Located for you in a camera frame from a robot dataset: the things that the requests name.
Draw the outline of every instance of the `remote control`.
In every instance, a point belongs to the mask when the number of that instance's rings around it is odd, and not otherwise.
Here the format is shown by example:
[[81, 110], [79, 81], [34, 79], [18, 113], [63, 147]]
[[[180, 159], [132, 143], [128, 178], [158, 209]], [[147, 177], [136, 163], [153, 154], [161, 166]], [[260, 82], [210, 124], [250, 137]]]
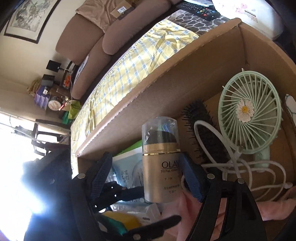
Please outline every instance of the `remote control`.
[[192, 13], [194, 15], [197, 15], [198, 17], [206, 21], [211, 21], [220, 17], [220, 13], [217, 12], [216, 10], [212, 10], [209, 7], [203, 7], [203, 6], [189, 3], [189, 2], [183, 2], [177, 5], [177, 8], [182, 9], [186, 12]]

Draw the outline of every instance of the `beige pillow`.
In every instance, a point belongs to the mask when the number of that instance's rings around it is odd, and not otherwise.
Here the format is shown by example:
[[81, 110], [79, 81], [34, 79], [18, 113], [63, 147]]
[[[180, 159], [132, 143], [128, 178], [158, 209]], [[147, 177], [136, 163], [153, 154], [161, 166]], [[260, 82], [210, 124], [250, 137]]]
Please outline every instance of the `beige pillow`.
[[86, 0], [76, 12], [93, 22], [105, 33], [116, 20], [110, 13], [121, 2], [122, 0]]

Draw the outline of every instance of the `yellow flower center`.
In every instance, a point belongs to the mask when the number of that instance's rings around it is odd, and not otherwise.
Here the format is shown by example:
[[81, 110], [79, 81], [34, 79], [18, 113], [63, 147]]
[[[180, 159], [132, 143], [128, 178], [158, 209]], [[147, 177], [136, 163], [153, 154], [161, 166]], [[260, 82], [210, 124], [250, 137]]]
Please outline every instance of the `yellow flower center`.
[[243, 107], [242, 107], [242, 112], [243, 112], [244, 114], [247, 114], [247, 113], [249, 112], [249, 107], [248, 107], [248, 106], [243, 106]]

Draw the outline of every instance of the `brown sofa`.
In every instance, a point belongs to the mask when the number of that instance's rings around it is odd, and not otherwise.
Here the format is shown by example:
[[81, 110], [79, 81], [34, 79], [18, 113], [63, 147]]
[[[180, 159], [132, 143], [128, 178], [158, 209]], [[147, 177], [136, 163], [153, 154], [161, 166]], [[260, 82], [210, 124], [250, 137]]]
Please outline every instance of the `brown sofa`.
[[76, 14], [63, 31], [56, 51], [81, 65], [87, 55], [88, 61], [73, 84], [72, 95], [80, 99], [93, 80], [134, 35], [153, 20], [167, 12], [180, 0], [140, 0], [136, 8], [121, 20], [115, 20], [103, 32], [97, 25]]

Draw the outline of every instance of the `transparent bottle cap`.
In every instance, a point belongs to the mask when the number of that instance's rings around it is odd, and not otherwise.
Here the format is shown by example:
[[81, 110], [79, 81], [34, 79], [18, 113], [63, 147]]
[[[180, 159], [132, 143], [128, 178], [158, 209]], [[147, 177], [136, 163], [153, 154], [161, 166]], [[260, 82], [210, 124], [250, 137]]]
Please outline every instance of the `transparent bottle cap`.
[[170, 117], [157, 117], [142, 126], [143, 154], [180, 151], [177, 121]]

